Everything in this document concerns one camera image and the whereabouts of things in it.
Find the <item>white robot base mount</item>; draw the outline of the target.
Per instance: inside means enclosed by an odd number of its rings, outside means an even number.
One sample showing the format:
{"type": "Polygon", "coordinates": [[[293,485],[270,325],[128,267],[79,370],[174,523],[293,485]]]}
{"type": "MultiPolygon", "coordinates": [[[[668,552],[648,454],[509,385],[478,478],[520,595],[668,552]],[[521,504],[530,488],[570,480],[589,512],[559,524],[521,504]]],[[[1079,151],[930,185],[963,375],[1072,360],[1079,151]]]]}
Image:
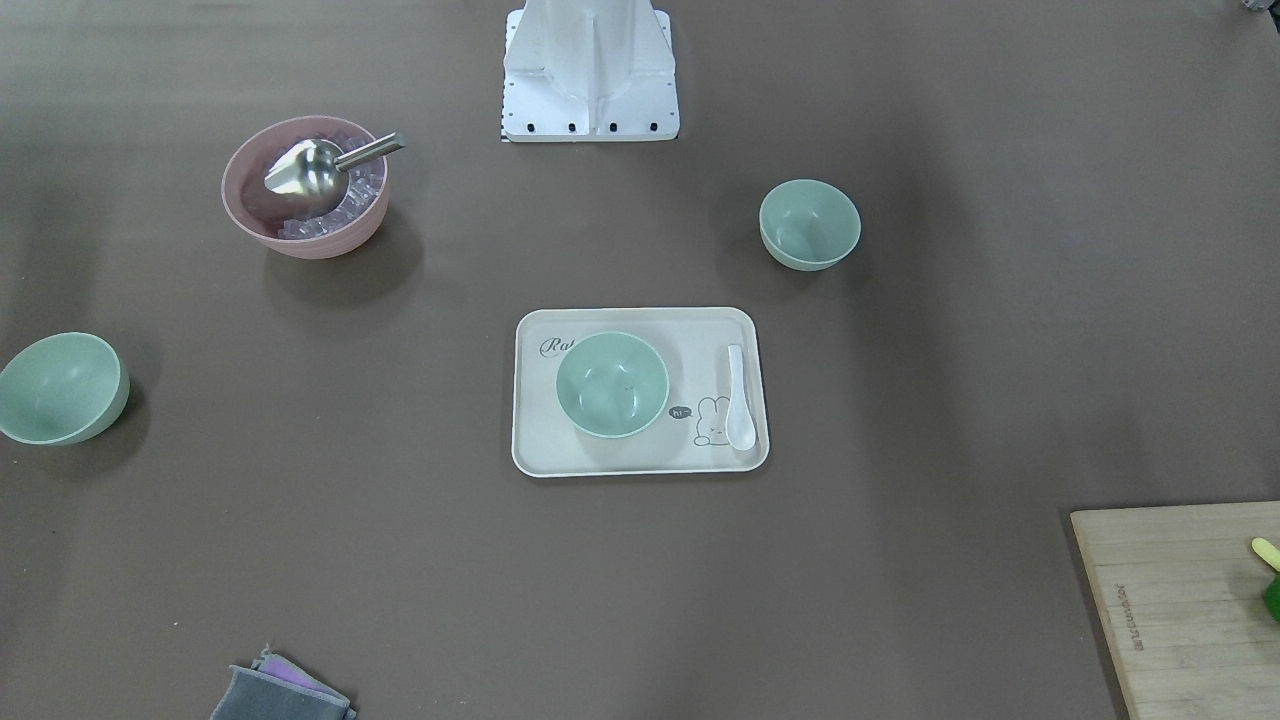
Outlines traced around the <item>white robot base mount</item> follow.
{"type": "Polygon", "coordinates": [[[504,28],[502,141],[678,137],[672,23],[652,3],[526,1],[504,28]]]}

